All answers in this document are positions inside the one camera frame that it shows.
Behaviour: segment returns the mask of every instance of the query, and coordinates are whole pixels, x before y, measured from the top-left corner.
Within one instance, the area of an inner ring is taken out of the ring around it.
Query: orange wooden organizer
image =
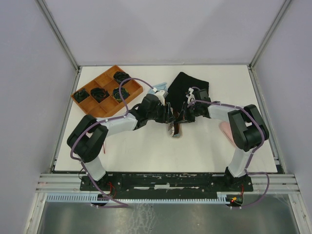
[[[81,89],[85,88],[89,94],[85,100],[78,103],[74,98],[74,93],[71,95],[74,102],[84,111],[86,114],[90,114],[93,117],[110,117],[120,111],[125,105],[123,102],[117,102],[112,96],[113,90],[119,87],[119,84],[114,80],[115,72],[123,72],[118,66],[113,66],[106,72],[99,75],[97,78],[87,83]],[[109,97],[98,103],[92,96],[90,91],[94,88],[104,88],[110,94]],[[139,85],[135,80],[130,80],[123,87],[128,91],[129,96],[126,98],[126,102],[129,103],[143,92],[143,87]]]

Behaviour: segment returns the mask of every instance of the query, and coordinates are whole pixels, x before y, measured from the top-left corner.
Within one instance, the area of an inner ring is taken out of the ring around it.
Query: black base panel
[[[217,198],[216,192],[252,192],[249,176],[236,184],[227,184],[223,174],[211,173],[107,173],[97,182],[103,191],[109,191],[111,182],[116,188],[116,199],[202,199]],[[177,189],[159,189],[158,185]],[[81,191],[97,191],[88,176],[83,176]]]

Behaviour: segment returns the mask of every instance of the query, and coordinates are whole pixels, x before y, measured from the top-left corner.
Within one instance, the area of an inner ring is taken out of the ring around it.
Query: pink object
[[[219,128],[221,129],[221,131],[224,133],[224,135],[227,137],[227,139],[230,141],[230,143],[236,147],[234,140],[233,140],[233,136],[232,136],[232,131],[231,131],[231,127],[230,124],[228,122],[221,122],[219,124]]]

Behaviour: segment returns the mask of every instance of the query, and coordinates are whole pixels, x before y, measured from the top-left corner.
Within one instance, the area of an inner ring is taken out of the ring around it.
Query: gray floor
[[[257,196],[246,195],[245,202]],[[46,203],[39,234],[298,234],[287,195],[267,196],[245,210],[226,205],[133,204],[96,209]]]

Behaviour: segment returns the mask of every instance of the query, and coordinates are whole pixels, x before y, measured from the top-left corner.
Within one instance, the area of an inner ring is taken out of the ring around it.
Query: metal frame
[[[266,46],[268,45],[270,39],[272,38],[274,32],[278,28],[279,24],[281,23],[283,17],[285,16],[287,10],[289,9],[291,3],[293,0],[285,0],[283,5],[281,6],[278,14],[276,15],[272,25],[270,26],[268,32],[264,36],[261,45],[259,46],[257,52],[255,53],[252,61],[250,62],[248,69],[249,74],[251,77],[251,81],[253,83],[254,92],[256,94],[257,101],[259,103],[259,108],[262,113],[262,116],[264,118],[264,121],[268,125],[270,134],[271,134],[271,140],[270,144],[274,153],[274,159],[276,164],[279,164],[279,161],[282,165],[282,168],[286,172],[286,165],[284,163],[283,157],[280,154],[281,150],[277,144],[276,136],[270,126],[270,118],[265,106],[265,102],[263,100],[263,96],[261,94],[261,90],[259,87],[259,83],[257,80],[256,73],[254,71],[254,67],[258,63],[261,55],[263,54]],[[48,10],[47,4],[44,0],[36,0],[37,4],[39,5],[41,11],[45,15],[52,31],[54,32],[55,36],[57,37],[58,41],[60,42],[61,47],[64,49],[66,55],[68,56],[69,60],[71,61],[73,67],[77,70],[77,75],[73,84],[72,91],[74,92],[77,88],[79,76],[81,73],[81,70],[79,70],[79,64],[76,62],[74,56],[72,55],[70,49],[68,48],[63,36],[61,35],[56,23],[54,22],[53,16],[51,12]],[[56,150],[54,153],[54,158],[51,163],[53,166],[53,162],[55,161],[55,157],[57,157],[59,153],[60,148],[60,142],[62,141],[62,137],[65,131],[66,123],[68,120],[69,112],[71,109],[72,101],[69,100],[66,114],[64,117],[64,123],[61,129],[60,138],[58,140],[58,144],[56,146]],[[308,213],[305,208],[302,196],[300,194],[299,187],[297,185],[295,176],[292,174],[271,174],[270,175],[270,181],[271,185],[268,190],[268,194],[288,194],[292,209],[294,212],[295,219],[297,221],[298,227],[300,229],[300,232],[303,234],[309,234],[312,233],[312,225],[311,221],[308,218]],[[246,194],[262,194],[264,192],[264,189],[267,184],[267,179],[264,175],[257,175],[252,176],[252,183],[254,187],[253,192],[246,192]],[[65,194],[72,194],[72,195],[95,195],[99,194],[99,192],[91,191],[91,192],[83,192],[80,191],[80,179],[78,178],[77,174],[42,174],[40,176],[38,186],[36,188],[36,195],[33,202],[32,209],[30,211],[30,216],[27,219],[27,224],[24,233],[27,234],[34,234],[37,233],[40,218],[42,215],[43,207],[46,202],[46,198],[48,194],[50,193],[57,193],[60,195]],[[222,192],[218,193],[219,195],[234,195],[237,193],[233,192]]]

